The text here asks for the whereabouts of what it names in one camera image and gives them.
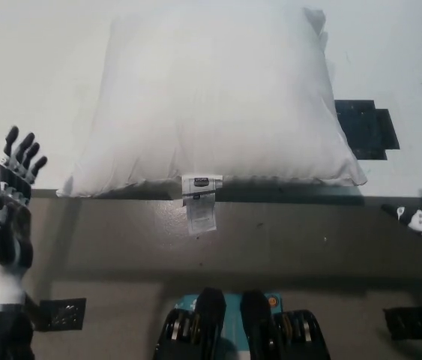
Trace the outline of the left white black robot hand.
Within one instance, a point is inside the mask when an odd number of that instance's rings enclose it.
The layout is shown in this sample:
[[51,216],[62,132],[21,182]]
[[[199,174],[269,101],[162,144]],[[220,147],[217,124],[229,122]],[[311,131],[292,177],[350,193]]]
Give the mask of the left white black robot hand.
[[34,133],[19,139],[13,126],[0,153],[0,312],[21,309],[26,292],[22,285],[33,263],[31,243],[32,186],[47,158],[39,156]]

